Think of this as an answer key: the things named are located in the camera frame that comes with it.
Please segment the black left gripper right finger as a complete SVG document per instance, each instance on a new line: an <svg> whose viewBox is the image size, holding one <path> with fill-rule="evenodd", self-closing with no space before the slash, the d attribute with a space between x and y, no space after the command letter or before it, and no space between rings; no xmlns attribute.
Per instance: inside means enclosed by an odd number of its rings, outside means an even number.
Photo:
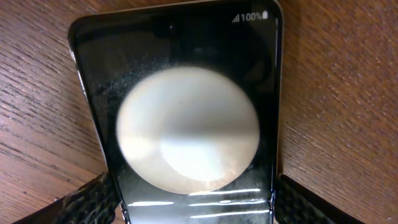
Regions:
<svg viewBox="0 0 398 224"><path fill-rule="evenodd" d="M283 174L277 178L274 211L279 224L363 224Z"/></svg>

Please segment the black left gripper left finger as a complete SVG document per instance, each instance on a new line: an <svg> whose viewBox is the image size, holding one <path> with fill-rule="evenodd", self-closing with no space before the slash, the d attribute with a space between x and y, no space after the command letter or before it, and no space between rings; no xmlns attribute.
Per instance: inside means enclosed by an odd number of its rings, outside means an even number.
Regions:
<svg viewBox="0 0 398 224"><path fill-rule="evenodd" d="M110 224L120 199L108 173L13 224Z"/></svg>

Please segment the black flip smartphone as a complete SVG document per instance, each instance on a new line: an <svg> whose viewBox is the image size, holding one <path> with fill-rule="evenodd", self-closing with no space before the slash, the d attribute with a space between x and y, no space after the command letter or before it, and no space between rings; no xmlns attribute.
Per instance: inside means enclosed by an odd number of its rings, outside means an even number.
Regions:
<svg viewBox="0 0 398 224"><path fill-rule="evenodd" d="M272 223L283 14L193 1L84 16L71 55L126 223Z"/></svg>

